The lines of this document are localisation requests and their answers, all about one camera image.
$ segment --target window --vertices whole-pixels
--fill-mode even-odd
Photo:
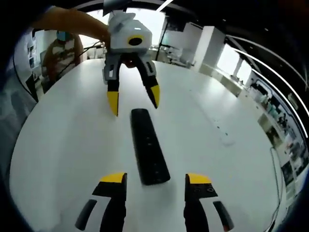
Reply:
[[[91,11],[87,13],[88,15],[96,18],[97,20],[101,21],[104,24],[108,24],[108,20],[110,17],[110,14],[107,14],[103,17],[103,10],[98,10],[98,11]],[[94,45],[98,40],[97,39],[93,39],[91,37],[85,36],[85,35],[80,35],[83,47],[91,47],[92,45]]]
[[[252,68],[251,66],[243,60],[240,66],[240,69],[238,70],[237,77],[243,81],[244,85],[247,83],[249,76],[251,74]]]
[[[217,67],[229,75],[232,75],[235,71],[239,60],[239,54],[232,49],[228,44],[225,44]]]
[[[139,20],[153,34],[152,45],[160,43],[160,36],[163,29],[165,14],[147,9],[128,8],[127,13],[135,13],[136,20]]]

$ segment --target face mask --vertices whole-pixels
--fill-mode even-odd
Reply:
[[[57,31],[57,39],[60,41],[66,41],[67,33],[64,31]]]

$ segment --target black cable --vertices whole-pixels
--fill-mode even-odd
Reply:
[[[271,223],[270,223],[270,225],[267,227],[267,229],[265,231],[267,231],[270,227],[273,228],[273,226],[275,225],[275,222],[276,222],[276,219],[277,219],[277,216],[278,216],[278,212],[279,212],[279,207],[280,207],[280,204],[281,204],[281,201],[282,201],[282,193],[283,193],[283,180],[282,180],[282,184],[281,184],[281,194],[279,193],[279,184],[278,184],[278,178],[277,178],[277,171],[276,171],[275,160],[274,160],[274,155],[272,153],[272,150],[276,151],[276,149],[272,146],[270,148],[270,153],[271,153],[272,164],[273,164],[273,167],[274,167],[274,172],[275,172],[275,177],[276,177],[277,195],[278,195],[278,201],[279,202],[278,202],[277,208],[275,209],[274,213],[272,214]]]
[[[78,57],[80,57],[82,54],[84,54],[85,52],[87,52],[90,48],[93,48],[96,46],[97,43],[100,43],[100,41],[95,42],[91,47],[87,48],[85,51],[83,51],[81,54],[78,55]],[[65,71],[71,64],[73,64],[75,62],[76,58],[74,60],[72,60],[66,67],[64,67],[61,72],[56,76],[56,80],[58,80],[59,76],[63,73],[63,71]]]
[[[15,65],[15,50],[14,50],[14,53],[13,53],[13,66],[14,66],[14,71],[15,71],[16,77],[17,77],[17,79],[18,79],[18,82],[21,84],[21,86],[23,87],[23,89],[24,89],[28,94],[30,94],[30,96],[33,98],[33,96],[32,96],[32,94],[30,93],[30,91],[28,91],[28,90],[26,89],[26,87],[23,85],[23,83],[21,82],[20,77],[19,77],[19,75],[18,75],[18,73],[17,73],[17,69],[16,69],[16,65]]]

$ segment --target black remote control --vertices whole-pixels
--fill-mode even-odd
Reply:
[[[169,170],[148,110],[132,110],[131,127],[142,183],[144,185],[155,185],[170,180]]]

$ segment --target table surface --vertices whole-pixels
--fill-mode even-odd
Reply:
[[[213,78],[155,62],[161,97],[154,109],[137,69],[122,65],[115,117],[103,65],[87,60],[66,74],[19,134],[10,189],[35,231],[75,231],[76,217],[100,178],[115,172],[128,173],[124,231],[184,232],[186,173],[210,177],[235,231],[261,232],[270,225],[278,204],[271,143],[232,93]],[[130,128],[134,108],[151,115],[171,175],[165,184],[140,183]],[[281,188],[276,157],[275,162]]]

